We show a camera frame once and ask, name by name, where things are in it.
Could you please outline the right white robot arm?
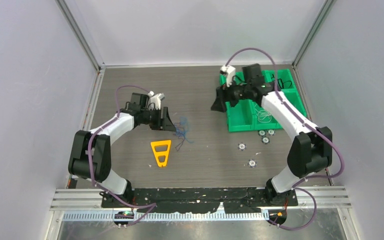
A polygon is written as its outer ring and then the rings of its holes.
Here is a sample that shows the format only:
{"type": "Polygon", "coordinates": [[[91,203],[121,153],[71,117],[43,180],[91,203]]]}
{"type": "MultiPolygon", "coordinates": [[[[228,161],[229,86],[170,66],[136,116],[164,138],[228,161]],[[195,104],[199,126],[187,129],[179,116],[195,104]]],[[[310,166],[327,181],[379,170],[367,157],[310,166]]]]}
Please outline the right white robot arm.
{"type": "Polygon", "coordinates": [[[226,112],[240,100],[251,100],[269,112],[291,139],[286,167],[266,182],[264,198],[271,205],[279,205],[286,193],[315,173],[331,166],[333,158],[332,131],[319,127],[306,118],[279,89],[277,79],[266,80],[257,63],[243,67],[243,81],[236,83],[236,69],[223,65],[220,74],[225,83],[216,88],[216,99],[211,110],[226,112]]]}

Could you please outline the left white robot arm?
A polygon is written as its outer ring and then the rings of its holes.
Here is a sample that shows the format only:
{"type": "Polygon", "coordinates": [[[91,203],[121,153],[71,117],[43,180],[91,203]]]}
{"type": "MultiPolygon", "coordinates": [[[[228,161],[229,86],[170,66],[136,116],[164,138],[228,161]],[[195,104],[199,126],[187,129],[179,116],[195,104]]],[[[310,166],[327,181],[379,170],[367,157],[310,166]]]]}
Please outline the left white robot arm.
{"type": "Polygon", "coordinates": [[[163,93],[133,93],[130,101],[102,125],[75,133],[68,162],[68,172],[89,180],[114,198],[121,207],[132,205],[134,191],[129,180],[112,169],[112,145],[140,125],[154,131],[176,131],[168,108],[162,106],[163,93]]]}

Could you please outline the green compartment bin tray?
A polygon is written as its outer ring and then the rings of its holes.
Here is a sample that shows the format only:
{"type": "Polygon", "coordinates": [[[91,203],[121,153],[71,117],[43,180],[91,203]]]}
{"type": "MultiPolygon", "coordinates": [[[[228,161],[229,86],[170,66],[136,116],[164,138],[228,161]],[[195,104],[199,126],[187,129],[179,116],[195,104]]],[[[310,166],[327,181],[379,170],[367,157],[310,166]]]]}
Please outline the green compartment bin tray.
{"type": "MultiPolygon", "coordinates": [[[[305,117],[308,116],[300,93],[289,69],[278,70],[279,90],[289,102],[305,117]]],[[[226,103],[227,126],[229,132],[277,130],[282,126],[263,108],[252,100],[240,100],[235,107],[226,103]]]]}

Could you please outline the poker chip centre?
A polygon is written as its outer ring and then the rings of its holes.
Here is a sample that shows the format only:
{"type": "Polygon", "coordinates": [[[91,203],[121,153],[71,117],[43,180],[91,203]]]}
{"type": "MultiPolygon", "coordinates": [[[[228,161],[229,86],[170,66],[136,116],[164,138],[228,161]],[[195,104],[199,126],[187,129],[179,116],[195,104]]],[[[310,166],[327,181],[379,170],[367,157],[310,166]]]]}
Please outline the poker chip centre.
{"type": "Polygon", "coordinates": [[[238,149],[241,150],[241,151],[244,151],[247,149],[247,146],[245,143],[241,142],[237,145],[238,149]]]}

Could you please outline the poker chip right upper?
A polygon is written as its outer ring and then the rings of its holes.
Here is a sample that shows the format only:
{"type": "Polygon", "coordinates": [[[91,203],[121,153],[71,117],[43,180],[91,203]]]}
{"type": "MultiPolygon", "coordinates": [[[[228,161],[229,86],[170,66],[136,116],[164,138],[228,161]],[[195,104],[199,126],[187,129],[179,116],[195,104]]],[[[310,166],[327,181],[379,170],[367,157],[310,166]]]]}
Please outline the poker chip right upper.
{"type": "Polygon", "coordinates": [[[274,129],[268,129],[268,130],[267,130],[267,134],[268,134],[269,136],[274,136],[274,135],[276,134],[276,131],[275,131],[274,129]]]}

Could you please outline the poker chip lower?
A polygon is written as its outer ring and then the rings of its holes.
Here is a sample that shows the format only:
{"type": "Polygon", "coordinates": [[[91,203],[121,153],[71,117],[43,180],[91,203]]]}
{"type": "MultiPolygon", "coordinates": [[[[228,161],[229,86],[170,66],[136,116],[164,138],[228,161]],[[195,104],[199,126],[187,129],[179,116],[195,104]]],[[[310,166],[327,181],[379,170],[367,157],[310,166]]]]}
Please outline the poker chip lower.
{"type": "Polygon", "coordinates": [[[257,163],[256,163],[256,161],[255,161],[254,159],[249,159],[249,160],[248,160],[248,166],[249,166],[250,168],[255,168],[256,165],[257,165],[257,163]]]}

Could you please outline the yellow triangular plastic frame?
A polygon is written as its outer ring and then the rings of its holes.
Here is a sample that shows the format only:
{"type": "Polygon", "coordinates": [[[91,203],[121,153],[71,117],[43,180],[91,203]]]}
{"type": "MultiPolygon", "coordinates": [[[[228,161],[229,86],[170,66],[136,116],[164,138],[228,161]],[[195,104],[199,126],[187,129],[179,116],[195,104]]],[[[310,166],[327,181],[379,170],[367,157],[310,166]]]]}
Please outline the yellow triangular plastic frame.
{"type": "Polygon", "coordinates": [[[164,168],[168,165],[171,140],[152,141],[150,143],[156,164],[159,168],[164,168]]]}

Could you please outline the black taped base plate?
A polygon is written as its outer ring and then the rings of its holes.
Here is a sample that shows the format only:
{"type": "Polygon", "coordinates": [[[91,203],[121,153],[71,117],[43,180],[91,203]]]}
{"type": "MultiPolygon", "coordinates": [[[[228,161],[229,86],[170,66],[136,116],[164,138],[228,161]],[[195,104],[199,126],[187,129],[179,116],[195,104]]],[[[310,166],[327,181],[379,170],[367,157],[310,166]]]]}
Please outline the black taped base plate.
{"type": "Polygon", "coordinates": [[[214,213],[223,206],[225,213],[257,213],[262,207],[296,207],[294,191],[269,198],[263,188],[257,187],[205,187],[205,188],[136,188],[114,197],[101,191],[102,208],[124,208],[126,203],[138,206],[145,213],[152,204],[152,213],[214,213]]]}

